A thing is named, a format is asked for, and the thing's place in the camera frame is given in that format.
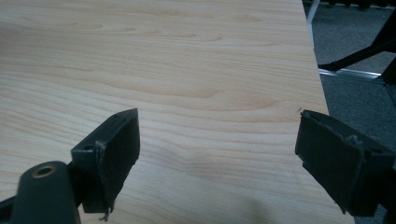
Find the chair leg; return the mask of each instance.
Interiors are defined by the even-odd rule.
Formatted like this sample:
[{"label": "chair leg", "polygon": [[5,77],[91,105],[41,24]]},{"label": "chair leg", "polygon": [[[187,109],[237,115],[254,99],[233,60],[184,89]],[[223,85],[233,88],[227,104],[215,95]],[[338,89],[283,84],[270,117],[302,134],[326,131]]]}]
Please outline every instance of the chair leg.
[{"label": "chair leg", "polygon": [[308,16],[306,17],[306,23],[308,24],[309,34],[311,35],[312,47],[315,47],[314,44],[314,33],[312,32],[312,20],[314,19],[315,13],[317,12],[318,5],[320,0],[313,0],[312,6],[309,8]]}]

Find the light wood surface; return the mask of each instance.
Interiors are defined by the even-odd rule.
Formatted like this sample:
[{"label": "light wood surface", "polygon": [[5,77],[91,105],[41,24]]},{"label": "light wood surface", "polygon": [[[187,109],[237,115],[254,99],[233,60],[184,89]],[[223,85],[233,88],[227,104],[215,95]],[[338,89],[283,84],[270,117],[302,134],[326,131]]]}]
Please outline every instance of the light wood surface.
[{"label": "light wood surface", "polygon": [[1,0],[0,94],[0,200],[137,107],[109,223],[353,221],[294,155],[327,112],[301,1]]}]

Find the black bracket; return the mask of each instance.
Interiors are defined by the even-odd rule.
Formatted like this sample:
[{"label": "black bracket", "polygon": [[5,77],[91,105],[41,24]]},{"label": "black bracket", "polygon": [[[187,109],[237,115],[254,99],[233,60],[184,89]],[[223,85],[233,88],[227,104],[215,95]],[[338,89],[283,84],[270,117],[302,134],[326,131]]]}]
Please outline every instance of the black bracket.
[{"label": "black bracket", "polygon": [[139,152],[137,109],[111,116],[71,150],[68,165],[50,161],[26,171],[17,195],[0,202],[0,223],[79,223],[81,203],[106,220]]},{"label": "black bracket", "polygon": [[382,204],[389,223],[396,223],[393,151],[337,119],[305,110],[295,153],[344,213],[371,217]]}]

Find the wooden table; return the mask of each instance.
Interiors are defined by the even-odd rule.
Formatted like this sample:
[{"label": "wooden table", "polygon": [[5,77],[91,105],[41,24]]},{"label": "wooden table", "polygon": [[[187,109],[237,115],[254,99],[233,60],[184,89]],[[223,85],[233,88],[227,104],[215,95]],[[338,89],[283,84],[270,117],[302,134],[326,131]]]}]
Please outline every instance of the wooden table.
[{"label": "wooden table", "polygon": [[327,112],[301,1],[3,0],[0,92],[0,200],[137,107],[109,223],[352,223],[294,155]]}]

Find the gray carpet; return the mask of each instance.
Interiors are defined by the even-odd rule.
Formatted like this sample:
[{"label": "gray carpet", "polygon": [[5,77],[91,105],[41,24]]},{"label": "gray carpet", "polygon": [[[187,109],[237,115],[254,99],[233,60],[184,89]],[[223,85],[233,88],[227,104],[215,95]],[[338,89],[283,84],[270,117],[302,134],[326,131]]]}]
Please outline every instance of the gray carpet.
[{"label": "gray carpet", "polygon": [[[309,7],[310,3],[304,2],[305,12]],[[392,10],[320,4],[313,21],[318,63],[330,63],[368,47]],[[394,57],[392,53],[381,53],[348,68],[382,73]],[[396,100],[384,85],[329,76],[321,76],[321,80],[331,116],[396,151]],[[355,217],[355,222],[380,224],[384,215],[385,209],[379,207],[375,217]]]}]

